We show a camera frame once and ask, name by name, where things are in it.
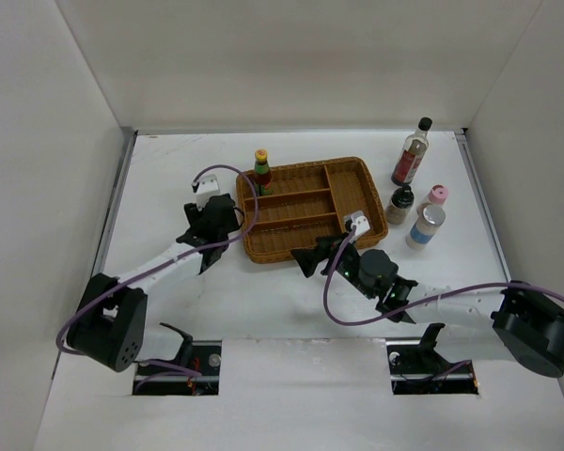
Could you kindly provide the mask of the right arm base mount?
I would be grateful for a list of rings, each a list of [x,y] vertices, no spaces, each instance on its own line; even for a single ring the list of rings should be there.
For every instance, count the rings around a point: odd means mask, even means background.
[[[437,338],[444,327],[444,324],[433,323],[418,339],[395,340],[386,344],[394,395],[478,394],[472,363],[451,363],[436,352]]]

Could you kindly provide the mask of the red sauce bottle green label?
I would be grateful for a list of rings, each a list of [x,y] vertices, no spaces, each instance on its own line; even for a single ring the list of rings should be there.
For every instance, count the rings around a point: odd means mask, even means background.
[[[273,192],[272,173],[265,149],[255,151],[254,182],[259,196],[270,195]]]

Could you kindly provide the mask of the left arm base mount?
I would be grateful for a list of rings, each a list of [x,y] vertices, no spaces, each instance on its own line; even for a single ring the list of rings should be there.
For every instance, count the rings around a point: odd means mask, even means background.
[[[147,332],[136,363],[134,396],[201,397],[219,394],[223,343],[195,340],[167,323]]]

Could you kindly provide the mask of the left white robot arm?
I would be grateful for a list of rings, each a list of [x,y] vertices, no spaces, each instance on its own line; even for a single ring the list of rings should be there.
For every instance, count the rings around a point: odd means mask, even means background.
[[[76,313],[57,336],[62,351],[121,372],[134,363],[156,361],[175,375],[192,363],[187,335],[160,323],[147,328],[149,293],[198,276],[215,264],[241,228],[241,212],[230,194],[216,194],[205,206],[184,206],[189,228],[160,255],[118,276],[93,275]]]

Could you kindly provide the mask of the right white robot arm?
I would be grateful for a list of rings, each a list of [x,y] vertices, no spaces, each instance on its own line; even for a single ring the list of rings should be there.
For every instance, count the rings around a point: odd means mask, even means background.
[[[411,374],[445,373],[473,360],[512,361],[549,378],[564,374],[564,301],[525,282],[433,288],[399,274],[383,250],[358,253],[348,234],[319,237],[312,249],[291,255],[305,277],[326,265],[368,300],[375,321],[422,325],[412,345],[398,345],[390,361]]]

